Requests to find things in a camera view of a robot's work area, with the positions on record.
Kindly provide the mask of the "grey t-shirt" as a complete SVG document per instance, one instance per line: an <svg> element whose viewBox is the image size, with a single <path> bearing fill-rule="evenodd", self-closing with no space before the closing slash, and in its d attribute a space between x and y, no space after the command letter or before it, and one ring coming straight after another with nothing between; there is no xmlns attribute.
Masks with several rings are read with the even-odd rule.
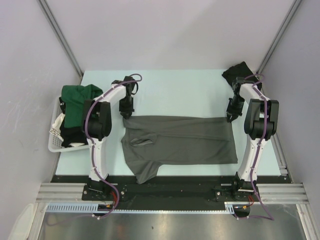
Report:
<svg viewBox="0 0 320 240"><path fill-rule="evenodd" d="M143 184L163 165L227 165L238 157L225 117L132 116L121 139L128 168Z"/></svg>

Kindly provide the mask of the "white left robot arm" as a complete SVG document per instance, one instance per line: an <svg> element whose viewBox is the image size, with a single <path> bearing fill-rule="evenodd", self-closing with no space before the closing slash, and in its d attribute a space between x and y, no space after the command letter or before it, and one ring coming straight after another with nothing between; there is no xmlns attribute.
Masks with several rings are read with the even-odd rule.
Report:
<svg viewBox="0 0 320 240"><path fill-rule="evenodd" d="M105 200L115 188L107 182L109 175L104 161L107 159L103 150L107 137L112 130L112 111L118 105L119 113L129 119L134 110L133 96L139 90L139 82L143 77L134 73L123 80L115 80L111 88L93 99L84 102L82 129L87 138L91 157L91 170L88 177L88 189L100 200Z"/></svg>

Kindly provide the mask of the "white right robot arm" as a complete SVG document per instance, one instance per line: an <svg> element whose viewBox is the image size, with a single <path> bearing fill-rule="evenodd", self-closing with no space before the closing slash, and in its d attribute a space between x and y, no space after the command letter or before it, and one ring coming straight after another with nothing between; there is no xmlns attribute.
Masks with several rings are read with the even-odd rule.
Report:
<svg viewBox="0 0 320 240"><path fill-rule="evenodd" d="M244 103L248 104L244 120L246 148L230 188L231 196L237 201L257 190L261 155L278 127L279 102L266 97L258 84L248 77L237 77L232 83L233 97L229 99L226 109L227 122L231 123L242 115Z"/></svg>

